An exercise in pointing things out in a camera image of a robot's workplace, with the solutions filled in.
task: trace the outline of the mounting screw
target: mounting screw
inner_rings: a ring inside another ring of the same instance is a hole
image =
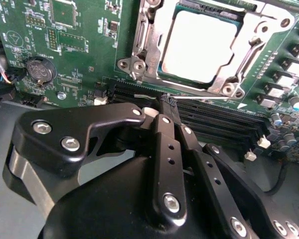
[[[47,134],[52,131],[52,127],[46,122],[37,122],[33,125],[33,130],[39,134]]]
[[[66,99],[66,93],[64,93],[64,92],[58,92],[56,96],[59,100],[65,100]]]
[[[75,152],[80,148],[79,141],[73,137],[65,137],[62,139],[61,145],[64,149],[71,152]]]
[[[144,61],[136,61],[133,65],[135,72],[141,73],[145,70],[146,64]]]
[[[219,153],[219,149],[216,148],[215,146],[211,146],[211,149],[212,149],[215,153]]]
[[[177,213],[179,211],[179,202],[176,197],[168,194],[164,196],[164,204],[169,211]]]
[[[169,121],[169,119],[168,118],[165,118],[165,117],[163,117],[163,119],[162,119],[165,123],[170,123],[170,121]]]
[[[298,230],[290,223],[290,222],[286,222],[287,227],[290,229],[290,231],[296,236],[299,236],[299,232]]]
[[[137,116],[140,116],[140,115],[141,115],[141,112],[138,111],[138,110],[133,110],[133,113],[136,114]]]
[[[184,130],[186,131],[186,133],[191,134],[191,130],[188,127],[185,127]]]
[[[238,235],[240,235],[242,238],[247,236],[247,230],[245,226],[237,218],[232,217],[230,222],[231,226],[238,233]]]
[[[281,235],[287,236],[287,230],[283,227],[283,225],[277,221],[274,221],[274,225]]]

